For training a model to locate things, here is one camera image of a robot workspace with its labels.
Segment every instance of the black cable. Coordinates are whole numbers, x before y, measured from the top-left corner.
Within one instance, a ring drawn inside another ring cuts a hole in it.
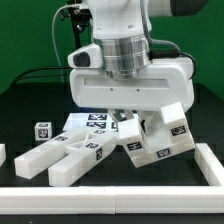
[[[51,78],[51,77],[60,77],[60,76],[69,76],[68,75],[35,75],[35,76],[28,76],[28,77],[22,77],[22,78],[19,78],[17,79],[17,82],[19,82],[20,80],[23,80],[23,79],[36,79],[36,78]]]
[[[178,58],[180,56],[184,56],[184,57],[187,57],[187,58],[190,58],[192,63],[193,63],[193,73],[191,75],[191,78],[192,79],[195,75],[196,75],[196,72],[197,72],[197,64],[196,64],[196,61],[195,59],[188,53],[185,53],[185,52],[178,52],[178,51],[151,51],[151,58],[152,59],[161,59],[161,58]]]
[[[43,67],[37,67],[37,68],[32,68],[29,70],[26,70],[19,74],[13,82],[10,84],[10,87],[15,86],[15,84],[20,81],[24,76],[27,74],[36,72],[36,71],[46,71],[46,70],[66,70],[66,69],[71,69],[71,67],[68,66],[43,66]]]

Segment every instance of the cube with marker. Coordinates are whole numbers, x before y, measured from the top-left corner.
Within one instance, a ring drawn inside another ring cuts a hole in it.
[[[118,123],[119,141],[128,153],[130,158],[145,155],[149,150],[138,119],[131,119]]]
[[[47,141],[52,137],[51,122],[37,122],[34,128],[36,141]]]
[[[192,139],[187,119],[180,102],[161,107],[161,117],[168,129],[172,143]]]

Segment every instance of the black table surface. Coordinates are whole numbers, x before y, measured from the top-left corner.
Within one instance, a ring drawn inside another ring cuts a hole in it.
[[[205,86],[195,85],[195,101],[187,119],[196,143],[207,143],[224,163],[224,102]],[[47,187],[47,170],[32,180],[15,175],[14,159],[36,147],[36,122],[51,122],[53,136],[62,132],[70,113],[106,112],[77,107],[69,85],[17,84],[0,95],[0,143],[7,159],[0,168],[0,187]],[[208,186],[194,151],[136,169],[119,146],[90,170],[76,186]],[[223,214],[0,215],[0,223],[224,223]]]

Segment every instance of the green screen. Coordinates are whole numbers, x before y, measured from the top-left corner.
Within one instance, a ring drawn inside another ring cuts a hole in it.
[[[57,65],[51,25],[55,12],[65,4],[64,0],[1,0],[0,93],[9,87],[18,74],[27,69]],[[224,99],[223,11],[223,0],[210,0],[195,16],[162,17],[151,20],[152,37],[173,41],[182,51],[191,54],[198,64],[194,82],[206,85],[222,99]],[[82,45],[90,42],[89,30],[81,35],[81,39]],[[67,56],[75,48],[70,19],[64,22],[57,20],[56,42],[60,58],[63,64],[67,65]],[[60,82],[60,78],[38,79],[38,81]]]

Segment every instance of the black and white pattern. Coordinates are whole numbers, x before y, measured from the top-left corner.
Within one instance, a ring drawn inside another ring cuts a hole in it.
[[[107,115],[106,114],[90,114],[88,120],[90,121],[106,121]]]
[[[185,128],[185,126],[180,126],[180,127],[177,127],[177,128],[173,128],[173,129],[171,129],[171,133],[172,133],[173,136],[182,135],[182,134],[186,133],[186,128]]]
[[[117,124],[115,122],[111,123],[111,129],[117,129]]]
[[[169,156],[170,154],[171,154],[171,152],[170,152],[170,149],[168,149],[168,148],[167,149],[163,149],[163,150],[157,152],[157,156],[159,158],[163,158],[163,157]]]
[[[86,126],[105,129],[106,128],[106,122],[87,122]]]
[[[86,148],[90,148],[90,149],[95,149],[97,148],[99,145],[98,144],[95,144],[95,143],[89,143],[88,145],[86,145],[85,147]]]
[[[128,146],[128,149],[130,151],[142,149],[142,145],[141,145],[140,142],[135,142],[135,143],[127,144],[127,146]]]
[[[48,138],[48,130],[38,129],[38,138]]]
[[[65,141],[66,139],[68,139],[68,138],[67,138],[67,137],[64,137],[64,136],[58,136],[58,137],[55,138],[54,140],[63,142],[63,141]]]
[[[96,151],[96,160],[97,161],[100,160],[102,156],[103,156],[103,152],[102,152],[102,148],[100,148]]]
[[[95,134],[98,134],[98,135],[102,135],[104,134],[106,131],[103,131],[103,130],[96,130],[94,133]]]
[[[39,125],[38,125],[38,127],[40,127],[40,128],[46,128],[46,127],[48,127],[49,126],[49,124],[42,124],[42,123],[40,123]]]

